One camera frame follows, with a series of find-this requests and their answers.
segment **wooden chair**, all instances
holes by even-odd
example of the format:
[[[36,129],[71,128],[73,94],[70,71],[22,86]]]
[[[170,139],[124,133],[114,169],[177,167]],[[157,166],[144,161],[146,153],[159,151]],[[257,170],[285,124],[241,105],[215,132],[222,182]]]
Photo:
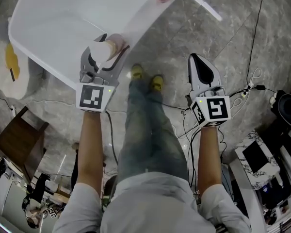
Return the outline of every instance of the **wooden chair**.
[[[39,130],[35,129],[21,118],[26,111],[28,108],[24,107],[0,134],[0,154],[21,170],[30,184],[46,151],[44,131],[49,124],[45,122]]]

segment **yellow object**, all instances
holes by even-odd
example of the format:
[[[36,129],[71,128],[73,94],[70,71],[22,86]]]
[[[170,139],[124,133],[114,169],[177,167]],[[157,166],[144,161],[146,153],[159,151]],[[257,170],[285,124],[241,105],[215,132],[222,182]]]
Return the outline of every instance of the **yellow object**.
[[[5,62],[6,68],[12,69],[14,79],[17,80],[20,73],[20,68],[18,66],[18,59],[14,53],[14,49],[11,43],[9,43],[5,50]]]
[[[152,91],[159,91],[163,89],[164,80],[161,75],[156,75],[152,78],[150,88]]]
[[[139,80],[143,78],[143,74],[142,74],[142,67],[139,64],[135,64],[133,65],[133,67],[131,68],[130,71],[130,75],[131,75],[131,79],[132,80]]]

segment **marble box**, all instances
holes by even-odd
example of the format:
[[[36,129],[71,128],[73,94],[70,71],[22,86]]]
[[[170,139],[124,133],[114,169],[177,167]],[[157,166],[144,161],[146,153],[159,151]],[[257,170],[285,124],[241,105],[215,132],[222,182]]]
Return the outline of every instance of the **marble box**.
[[[256,142],[258,146],[261,148],[262,152],[264,153],[266,157],[266,164],[264,164],[261,168],[259,168],[257,171],[254,170],[253,172],[253,165],[251,162],[251,166],[248,163],[248,160],[245,157],[244,151],[250,147],[251,144]],[[278,163],[274,159],[273,155],[267,148],[266,144],[262,141],[262,139],[259,137],[258,133],[256,131],[252,131],[242,142],[237,144],[234,148],[246,174],[247,177],[252,185],[252,188],[254,190],[259,190],[264,185],[266,185],[271,179],[274,178],[275,174],[280,171],[280,167],[278,166]]]

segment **forearm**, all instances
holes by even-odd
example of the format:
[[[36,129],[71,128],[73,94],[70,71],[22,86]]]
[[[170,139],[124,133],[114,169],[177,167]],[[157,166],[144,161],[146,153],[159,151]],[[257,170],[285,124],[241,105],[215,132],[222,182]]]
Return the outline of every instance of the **forearm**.
[[[102,169],[100,114],[85,112],[79,147],[77,183],[90,185],[100,195]]]
[[[198,189],[201,195],[215,184],[221,184],[221,164],[216,127],[202,128],[198,159]]]

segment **black screen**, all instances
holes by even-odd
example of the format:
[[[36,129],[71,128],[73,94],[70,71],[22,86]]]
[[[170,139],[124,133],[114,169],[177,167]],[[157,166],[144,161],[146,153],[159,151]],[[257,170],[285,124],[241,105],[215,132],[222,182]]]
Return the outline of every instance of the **black screen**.
[[[251,167],[251,170],[253,173],[256,173],[259,171],[263,166],[265,166],[266,163],[268,163],[268,160],[262,151],[262,149],[259,147],[258,143],[254,141],[249,147],[247,147],[242,152]]]

